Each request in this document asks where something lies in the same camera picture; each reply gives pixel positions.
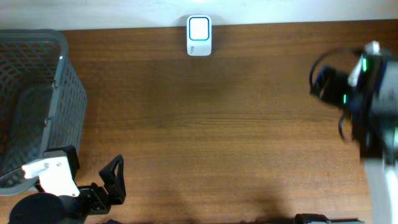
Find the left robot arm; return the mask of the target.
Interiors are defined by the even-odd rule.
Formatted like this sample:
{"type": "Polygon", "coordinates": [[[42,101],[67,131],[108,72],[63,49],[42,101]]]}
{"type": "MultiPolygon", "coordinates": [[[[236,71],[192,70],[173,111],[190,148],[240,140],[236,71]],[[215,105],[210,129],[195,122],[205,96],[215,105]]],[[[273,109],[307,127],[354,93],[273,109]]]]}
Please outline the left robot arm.
{"type": "Polygon", "coordinates": [[[78,188],[79,195],[56,196],[47,192],[29,195],[11,210],[9,223],[84,223],[90,215],[105,215],[126,198],[124,158],[116,156],[99,171],[104,185],[78,188]]]}

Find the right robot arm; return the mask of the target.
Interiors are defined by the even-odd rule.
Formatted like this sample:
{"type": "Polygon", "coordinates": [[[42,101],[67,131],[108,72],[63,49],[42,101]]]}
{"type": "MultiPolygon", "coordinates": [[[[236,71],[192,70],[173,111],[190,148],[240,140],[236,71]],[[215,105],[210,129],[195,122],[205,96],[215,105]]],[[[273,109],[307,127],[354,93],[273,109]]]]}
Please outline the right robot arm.
{"type": "Polygon", "coordinates": [[[359,144],[374,223],[397,223],[397,57],[378,42],[339,47],[314,61],[308,79],[312,96],[343,112],[338,132],[344,141],[344,122],[351,123],[350,139],[359,144]],[[358,58],[350,73],[325,65],[314,77],[324,59],[344,53],[358,58]]]}

